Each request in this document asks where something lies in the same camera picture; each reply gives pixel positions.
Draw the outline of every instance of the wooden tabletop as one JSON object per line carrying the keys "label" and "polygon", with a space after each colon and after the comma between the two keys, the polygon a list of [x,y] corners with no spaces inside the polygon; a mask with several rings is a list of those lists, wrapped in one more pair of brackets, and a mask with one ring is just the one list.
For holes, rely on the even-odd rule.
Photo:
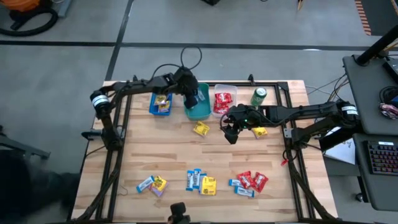
{"label": "wooden tabletop", "polygon": [[[293,106],[308,105],[304,82],[287,82]],[[238,103],[250,104],[254,89],[239,87]],[[274,90],[267,88],[267,91],[263,105],[276,105]],[[150,93],[133,96],[114,222],[164,222],[170,215],[170,205],[177,202],[185,203],[186,214],[193,222],[297,221],[289,169],[280,166],[284,151],[280,127],[267,128],[268,135],[261,140],[245,130],[237,143],[230,145],[220,130],[219,118],[210,116],[204,121],[210,131],[203,138],[192,131],[195,122],[185,116],[181,96],[173,96],[170,116],[151,115],[148,112],[150,96]],[[213,96],[213,88],[210,88],[210,96]],[[297,121],[297,125],[306,127],[312,122],[302,120]],[[95,120],[93,127],[100,129],[101,122]],[[101,140],[95,140],[88,146],[88,152],[102,145]],[[309,147],[303,150],[303,156],[311,190],[328,212],[337,216],[321,152]],[[72,218],[81,215],[99,192],[105,158],[105,149],[86,158]],[[185,190],[187,170],[194,168],[201,168],[217,179],[215,196]],[[269,178],[264,190],[260,194],[256,192],[254,198],[236,195],[228,186],[229,179],[247,170]],[[169,182],[161,198],[149,190],[137,193],[136,186],[150,175],[160,175]],[[109,195],[110,191],[104,216],[108,211]],[[300,197],[304,214],[307,214],[302,192]]]}

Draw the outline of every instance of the white paper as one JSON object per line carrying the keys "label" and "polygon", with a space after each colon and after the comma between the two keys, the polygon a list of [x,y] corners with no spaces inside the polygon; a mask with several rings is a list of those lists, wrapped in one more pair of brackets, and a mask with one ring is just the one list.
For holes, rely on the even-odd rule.
{"label": "white paper", "polygon": [[[340,127],[333,128],[326,135],[329,135],[339,129]],[[355,144],[353,139],[351,138],[327,150],[325,156],[355,165]]]}

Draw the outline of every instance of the orange vacuum hose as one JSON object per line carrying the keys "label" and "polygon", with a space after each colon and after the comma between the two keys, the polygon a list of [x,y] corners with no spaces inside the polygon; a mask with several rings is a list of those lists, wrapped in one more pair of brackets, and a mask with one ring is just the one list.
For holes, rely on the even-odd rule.
{"label": "orange vacuum hose", "polygon": [[0,0],[0,3],[10,10],[25,12],[39,6],[40,0]]}

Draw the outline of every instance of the keyboard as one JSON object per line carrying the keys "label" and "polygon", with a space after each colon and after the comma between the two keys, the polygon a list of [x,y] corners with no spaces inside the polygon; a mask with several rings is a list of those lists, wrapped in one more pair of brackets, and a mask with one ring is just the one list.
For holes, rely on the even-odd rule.
{"label": "keyboard", "polygon": [[393,142],[365,141],[372,174],[398,175],[398,145]]}

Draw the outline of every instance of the concrete floor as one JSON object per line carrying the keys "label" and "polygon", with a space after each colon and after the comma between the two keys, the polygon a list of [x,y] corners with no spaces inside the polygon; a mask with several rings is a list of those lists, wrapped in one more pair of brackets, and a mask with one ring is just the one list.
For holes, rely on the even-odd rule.
{"label": "concrete floor", "polygon": [[[306,0],[299,13],[294,0],[221,0],[215,7],[199,0],[135,0],[126,32],[118,38],[129,1],[73,1],[67,18],[48,32],[23,38],[0,35],[0,40],[260,44],[262,50],[203,49],[203,61],[193,73],[201,80],[242,80],[252,73],[256,80],[301,79],[308,86],[321,86],[344,73],[343,56],[360,53],[352,47],[378,39],[363,32],[353,0]],[[27,27],[46,17],[35,18]],[[0,9],[0,26],[10,23]],[[94,117],[89,95],[104,81],[114,47],[9,44],[0,45],[0,124],[10,138],[50,151],[46,169],[78,173],[87,144],[80,132],[91,127]],[[286,50],[298,45],[343,50]],[[179,63],[179,55],[180,48],[121,47],[109,70],[111,79],[149,78],[158,65]],[[196,63],[197,52],[188,50],[184,60],[187,65]],[[174,70],[165,67],[159,74]],[[322,90],[331,92],[333,85]],[[353,101],[349,86],[339,95]],[[312,104],[323,103],[328,95],[315,92],[309,98]],[[340,218],[398,220],[398,213],[377,212],[355,202],[355,177],[333,176],[330,182]],[[54,205],[25,222],[60,222],[66,217],[67,211]]]}

